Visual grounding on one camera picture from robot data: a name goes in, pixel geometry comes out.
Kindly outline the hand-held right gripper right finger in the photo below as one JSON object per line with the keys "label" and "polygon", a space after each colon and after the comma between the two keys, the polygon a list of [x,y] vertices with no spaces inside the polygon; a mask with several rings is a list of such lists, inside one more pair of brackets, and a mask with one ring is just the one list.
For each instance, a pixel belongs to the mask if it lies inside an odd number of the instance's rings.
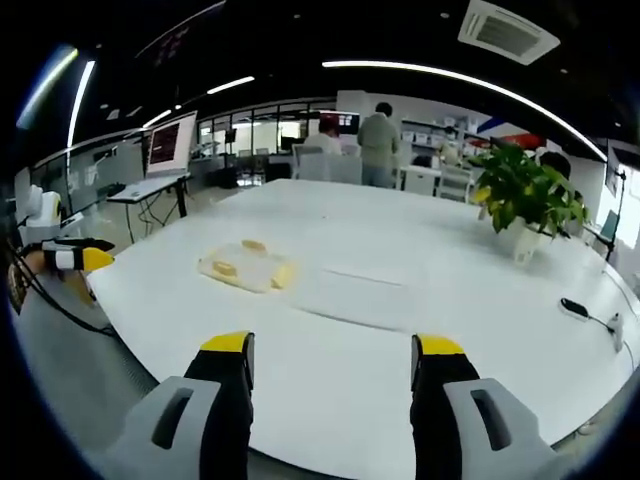
{"label": "hand-held right gripper right finger", "polygon": [[410,423],[417,479],[570,479],[574,468],[540,436],[536,415],[482,378],[446,337],[412,336]]}

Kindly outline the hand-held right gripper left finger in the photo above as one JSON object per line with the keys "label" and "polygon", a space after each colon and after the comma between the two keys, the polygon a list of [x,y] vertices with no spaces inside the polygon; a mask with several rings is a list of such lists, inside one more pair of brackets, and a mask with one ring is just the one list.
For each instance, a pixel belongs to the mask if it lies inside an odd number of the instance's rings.
{"label": "hand-held right gripper left finger", "polygon": [[103,479],[245,479],[253,423],[250,331],[202,344],[182,376],[127,414],[119,437],[92,456]]}

